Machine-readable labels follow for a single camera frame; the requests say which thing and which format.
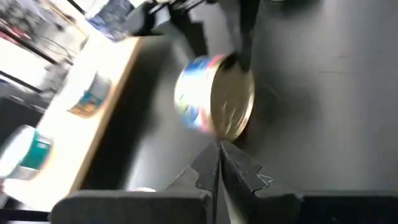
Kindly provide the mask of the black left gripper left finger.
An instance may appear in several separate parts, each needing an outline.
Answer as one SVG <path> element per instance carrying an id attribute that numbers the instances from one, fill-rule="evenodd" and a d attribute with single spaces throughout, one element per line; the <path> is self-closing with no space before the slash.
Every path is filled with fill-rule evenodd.
<path id="1" fill-rule="evenodd" d="M 215 223 L 219 163 L 220 145 L 211 143 L 161 191 L 81 190 L 53 207 L 50 222 Z"/>

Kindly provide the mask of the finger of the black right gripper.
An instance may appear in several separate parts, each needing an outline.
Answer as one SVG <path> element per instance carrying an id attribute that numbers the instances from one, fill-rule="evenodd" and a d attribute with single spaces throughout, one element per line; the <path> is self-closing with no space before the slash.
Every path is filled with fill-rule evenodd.
<path id="1" fill-rule="evenodd" d="M 240 1 L 240 51 L 239 64 L 243 71 L 248 71 L 251 64 L 252 41 L 256 23 L 259 0 Z"/>
<path id="2" fill-rule="evenodd" d="M 226 19 L 228 32 L 232 40 L 234 56 L 240 63 L 241 37 L 240 37 L 240 5 L 238 0 L 218 0 Z"/>

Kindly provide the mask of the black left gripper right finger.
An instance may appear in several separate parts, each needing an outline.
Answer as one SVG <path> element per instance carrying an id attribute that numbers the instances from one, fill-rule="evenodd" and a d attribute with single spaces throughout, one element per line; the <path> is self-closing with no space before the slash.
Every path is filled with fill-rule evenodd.
<path id="1" fill-rule="evenodd" d="M 260 174 L 262 165 L 220 142 L 225 188 L 246 223 L 397 223 L 397 192 L 300 190 Z"/>

